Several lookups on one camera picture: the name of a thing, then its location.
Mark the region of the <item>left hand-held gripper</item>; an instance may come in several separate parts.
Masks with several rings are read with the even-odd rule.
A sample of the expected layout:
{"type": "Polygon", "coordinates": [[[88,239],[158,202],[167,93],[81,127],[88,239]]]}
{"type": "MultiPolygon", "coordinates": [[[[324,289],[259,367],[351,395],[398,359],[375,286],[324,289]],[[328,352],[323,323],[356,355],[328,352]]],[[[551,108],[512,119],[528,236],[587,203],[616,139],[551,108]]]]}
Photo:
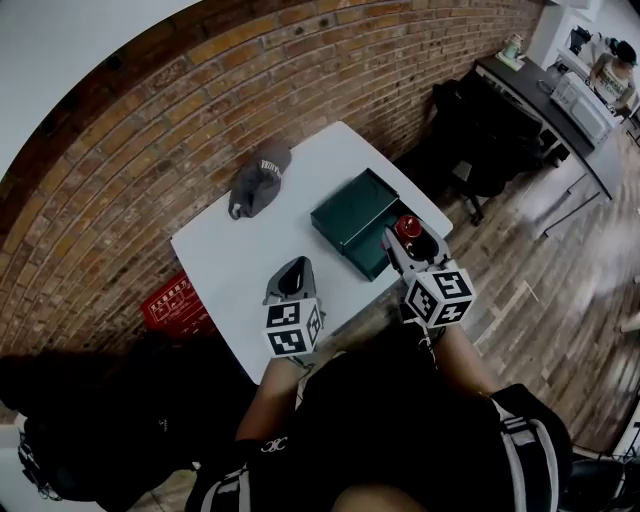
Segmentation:
{"type": "Polygon", "coordinates": [[[306,256],[290,260],[269,279],[262,333],[274,358],[314,351],[323,330],[322,302],[316,296],[312,263],[306,256]],[[288,299],[297,293],[303,299],[288,299]]]}

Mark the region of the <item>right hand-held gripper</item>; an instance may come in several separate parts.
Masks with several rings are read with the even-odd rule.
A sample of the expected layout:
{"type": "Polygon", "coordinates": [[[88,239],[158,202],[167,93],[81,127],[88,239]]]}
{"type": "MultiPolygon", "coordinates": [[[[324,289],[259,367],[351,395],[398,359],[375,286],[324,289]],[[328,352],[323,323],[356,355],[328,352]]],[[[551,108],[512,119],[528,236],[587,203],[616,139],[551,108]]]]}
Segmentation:
{"type": "Polygon", "coordinates": [[[449,247],[425,221],[422,230],[430,238],[427,261],[414,261],[392,228],[385,228],[383,248],[392,267],[407,284],[404,303],[426,328],[460,323],[475,301],[468,272],[451,259],[449,247]]]}

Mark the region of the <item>small red object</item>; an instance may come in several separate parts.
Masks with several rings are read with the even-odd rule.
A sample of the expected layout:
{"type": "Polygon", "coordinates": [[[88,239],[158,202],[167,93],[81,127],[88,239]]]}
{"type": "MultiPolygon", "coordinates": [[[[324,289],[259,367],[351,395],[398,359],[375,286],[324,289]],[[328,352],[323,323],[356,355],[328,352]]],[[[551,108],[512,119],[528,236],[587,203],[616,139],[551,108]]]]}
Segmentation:
{"type": "Polygon", "coordinates": [[[422,234],[420,220],[413,215],[401,216],[395,224],[395,232],[405,251],[413,258],[419,256],[418,239],[422,234]]]}

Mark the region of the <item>dark green box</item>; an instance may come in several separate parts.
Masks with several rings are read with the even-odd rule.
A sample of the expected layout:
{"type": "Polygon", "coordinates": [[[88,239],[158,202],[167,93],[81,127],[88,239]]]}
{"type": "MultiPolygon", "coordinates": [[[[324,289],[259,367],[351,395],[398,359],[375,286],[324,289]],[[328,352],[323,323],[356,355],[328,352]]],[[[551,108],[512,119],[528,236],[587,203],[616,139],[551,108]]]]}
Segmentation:
{"type": "Polygon", "coordinates": [[[366,169],[314,209],[314,228],[368,280],[389,265],[384,229],[414,212],[371,169],[366,169]]]}

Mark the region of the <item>person's left forearm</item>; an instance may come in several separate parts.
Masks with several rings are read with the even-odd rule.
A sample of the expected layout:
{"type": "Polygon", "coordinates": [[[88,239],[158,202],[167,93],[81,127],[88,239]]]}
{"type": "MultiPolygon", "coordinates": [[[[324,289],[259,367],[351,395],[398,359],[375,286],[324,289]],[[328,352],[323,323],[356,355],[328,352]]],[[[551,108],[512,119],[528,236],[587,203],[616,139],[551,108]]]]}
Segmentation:
{"type": "Polygon", "coordinates": [[[236,441],[268,441],[295,411],[302,369],[285,358],[272,359],[236,431],[236,441]]]}

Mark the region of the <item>person's right forearm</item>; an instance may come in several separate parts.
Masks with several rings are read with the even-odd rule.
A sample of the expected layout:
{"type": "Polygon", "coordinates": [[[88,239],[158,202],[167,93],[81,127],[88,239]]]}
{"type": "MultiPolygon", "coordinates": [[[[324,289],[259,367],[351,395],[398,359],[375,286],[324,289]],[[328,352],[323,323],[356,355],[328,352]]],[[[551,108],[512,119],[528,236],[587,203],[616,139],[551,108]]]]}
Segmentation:
{"type": "Polygon", "coordinates": [[[482,359],[459,324],[440,328],[432,352],[440,373],[457,390],[490,396],[502,389],[497,376],[482,359]]]}

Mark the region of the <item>red plastic crate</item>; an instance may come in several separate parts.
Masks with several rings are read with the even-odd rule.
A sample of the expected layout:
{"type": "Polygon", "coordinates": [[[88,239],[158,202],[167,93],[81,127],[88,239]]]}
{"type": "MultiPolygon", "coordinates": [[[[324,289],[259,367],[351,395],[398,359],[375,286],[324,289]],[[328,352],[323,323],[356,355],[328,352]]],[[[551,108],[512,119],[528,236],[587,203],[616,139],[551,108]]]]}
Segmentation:
{"type": "Polygon", "coordinates": [[[141,305],[148,330],[172,339],[209,335],[216,326],[184,271],[172,277],[141,305]]]}

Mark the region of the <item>grey baseball cap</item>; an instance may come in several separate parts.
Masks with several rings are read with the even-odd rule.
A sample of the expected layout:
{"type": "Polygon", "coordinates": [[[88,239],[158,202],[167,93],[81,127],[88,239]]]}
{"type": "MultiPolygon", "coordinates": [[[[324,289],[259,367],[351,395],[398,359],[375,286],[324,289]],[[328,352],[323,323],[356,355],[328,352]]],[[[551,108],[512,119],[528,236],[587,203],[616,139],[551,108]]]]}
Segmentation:
{"type": "Polygon", "coordinates": [[[233,220],[254,218],[279,194],[292,154],[283,142],[261,145],[236,174],[228,214],[233,220]]]}

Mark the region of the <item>black office chair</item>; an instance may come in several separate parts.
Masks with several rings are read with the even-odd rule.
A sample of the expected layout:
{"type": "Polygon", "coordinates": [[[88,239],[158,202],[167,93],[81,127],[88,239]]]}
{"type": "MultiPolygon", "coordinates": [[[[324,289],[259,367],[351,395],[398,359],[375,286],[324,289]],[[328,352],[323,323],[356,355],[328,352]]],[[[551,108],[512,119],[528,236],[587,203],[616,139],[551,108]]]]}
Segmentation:
{"type": "Polygon", "coordinates": [[[495,197],[517,175],[543,168],[542,122],[474,73],[435,85],[431,106],[425,138],[398,163],[428,197],[451,188],[469,200],[477,226],[484,218],[481,197],[495,197]]]}
{"type": "Polygon", "coordinates": [[[0,403],[25,419],[20,473],[44,499],[106,512],[219,462],[255,391],[217,334],[148,331],[125,353],[0,357],[0,403]]]}

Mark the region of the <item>person's black striped shirt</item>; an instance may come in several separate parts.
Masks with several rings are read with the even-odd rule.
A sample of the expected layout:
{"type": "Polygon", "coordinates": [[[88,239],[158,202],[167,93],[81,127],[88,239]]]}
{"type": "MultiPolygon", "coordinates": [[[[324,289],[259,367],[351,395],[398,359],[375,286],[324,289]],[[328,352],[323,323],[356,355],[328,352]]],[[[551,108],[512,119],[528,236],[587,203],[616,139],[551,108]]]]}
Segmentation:
{"type": "Polygon", "coordinates": [[[283,430],[234,439],[185,512],[557,512],[572,466],[562,420],[521,384],[452,387],[436,333],[392,325],[301,376],[283,430]]]}

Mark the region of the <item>black desk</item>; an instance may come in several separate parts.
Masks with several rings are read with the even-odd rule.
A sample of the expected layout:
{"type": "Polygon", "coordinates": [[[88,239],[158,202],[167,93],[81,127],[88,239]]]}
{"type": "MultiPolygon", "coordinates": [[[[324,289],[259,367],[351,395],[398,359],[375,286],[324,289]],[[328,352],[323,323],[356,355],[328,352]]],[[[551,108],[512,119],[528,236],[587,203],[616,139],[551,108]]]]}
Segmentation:
{"type": "Polygon", "coordinates": [[[589,142],[578,125],[551,100],[539,82],[551,84],[548,73],[526,58],[524,66],[514,71],[495,56],[475,60],[475,71],[506,90],[533,115],[540,118],[579,162],[608,200],[613,200],[624,175],[616,129],[597,144],[589,142]]]}

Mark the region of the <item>white microwave oven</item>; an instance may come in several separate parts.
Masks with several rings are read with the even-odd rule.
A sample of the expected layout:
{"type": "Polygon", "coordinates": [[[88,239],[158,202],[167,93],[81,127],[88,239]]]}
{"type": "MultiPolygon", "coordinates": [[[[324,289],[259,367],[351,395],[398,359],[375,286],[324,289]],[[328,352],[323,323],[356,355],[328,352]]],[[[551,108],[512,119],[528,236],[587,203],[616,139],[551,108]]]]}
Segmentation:
{"type": "Polygon", "coordinates": [[[578,127],[588,142],[597,147],[616,127],[609,108],[574,72],[565,73],[551,93],[555,103],[578,127]]]}

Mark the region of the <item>mint green kettle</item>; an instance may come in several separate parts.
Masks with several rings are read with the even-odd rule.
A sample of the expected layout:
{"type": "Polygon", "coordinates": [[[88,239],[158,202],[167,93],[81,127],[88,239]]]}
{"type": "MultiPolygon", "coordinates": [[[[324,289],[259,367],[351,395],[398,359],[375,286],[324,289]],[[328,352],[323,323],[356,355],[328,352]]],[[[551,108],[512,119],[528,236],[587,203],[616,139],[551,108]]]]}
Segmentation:
{"type": "Polygon", "coordinates": [[[511,34],[504,47],[496,54],[496,57],[510,68],[518,71],[524,65],[522,53],[523,38],[518,34],[511,34]]]}

